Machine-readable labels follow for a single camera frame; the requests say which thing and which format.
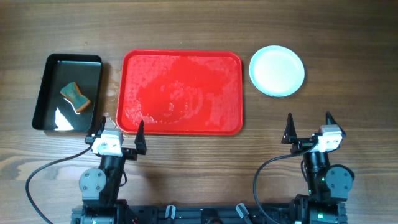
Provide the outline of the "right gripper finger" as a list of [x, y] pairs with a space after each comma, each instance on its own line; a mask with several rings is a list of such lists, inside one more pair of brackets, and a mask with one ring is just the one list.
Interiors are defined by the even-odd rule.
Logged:
[[297, 133], [295, 131], [294, 120], [291, 113], [287, 116], [287, 124], [282, 136], [282, 144], [295, 144], [297, 142]]
[[326, 125], [337, 125], [339, 127], [340, 131], [341, 131], [341, 135], [343, 137], [346, 137], [346, 132], [335, 121], [335, 119], [333, 118], [333, 116], [331, 115], [331, 113], [329, 111], [327, 111], [326, 114], [325, 114], [325, 121], [326, 121]]

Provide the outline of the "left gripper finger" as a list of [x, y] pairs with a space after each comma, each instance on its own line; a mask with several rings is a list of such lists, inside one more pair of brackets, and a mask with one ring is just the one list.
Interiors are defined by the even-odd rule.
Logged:
[[143, 120], [139, 123], [139, 128], [137, 130], [134, 144], [136, 145], [136, 154], [146, 155], [147, 146], [146, 146], [146, 140], [145, 140], [145, 136], [144, 136], [144, 121]]
[[103, 131], [105, 129], [105, 124], [106, 124], [106, 117], [102, 116], [100, 121], [99, 121], [99, 124], [97, 125], [97, 128], [96, 128], [96, 135], [97, 136], [102, 135], [102, 133], [103, 133]]

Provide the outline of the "green and orange sponge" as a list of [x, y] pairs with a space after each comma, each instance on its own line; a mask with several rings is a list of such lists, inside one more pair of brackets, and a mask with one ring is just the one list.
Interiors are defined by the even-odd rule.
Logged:
[[81, 92], [75, 82], [67, 84], [60, 90], [60, 94], [69, 101], [76, 113], [81, 113], [91, 105], [91, 101]]

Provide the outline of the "white plate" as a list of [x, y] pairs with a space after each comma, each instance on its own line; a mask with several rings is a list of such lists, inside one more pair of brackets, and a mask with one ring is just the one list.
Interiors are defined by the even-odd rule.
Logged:
[[252, 84], [263, 94], [286, 97], [300, 89], [305, 80], [305, 67], [292, 50], [269, 45], [259, 49], [249, 63]]

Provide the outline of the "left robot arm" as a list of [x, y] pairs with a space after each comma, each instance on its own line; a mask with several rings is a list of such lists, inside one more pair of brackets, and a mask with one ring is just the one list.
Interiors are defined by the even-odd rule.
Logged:
[[147, 152], [144, 137], [144, 122], [134, 140], [135, 148], [122, 147], [123, 134], [117, 129], [105, 128], [106, 118], [90, 131], [85, 138], [89, 151], [101, 158], [97, 168], [91, 168], [81, 175], [79, 188], [83, 206], [74, 209], [71, 224], [127, 224], [136, 223], [137, 218], [125, 199], [118, 199], [123, 179], [127, 179], [124, 165], [127, 160], [135, 161], [138, 155]]

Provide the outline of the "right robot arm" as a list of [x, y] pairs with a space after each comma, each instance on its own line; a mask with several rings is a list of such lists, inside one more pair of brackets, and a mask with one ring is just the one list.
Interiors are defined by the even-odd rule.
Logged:
[[326, 124], [308, 138], [299, 138], [288, 114], [282, 144], [290, 144], [292, 156], [302, 156], [302, 173], [308, 195], [298, 194], [289, 205], [289, 223], [347, 223], [345, 202], [353, 187], [354, 172], [341, 164], [330, 164], [329, 153], [340, 148], [346, 133], [331, 113]]

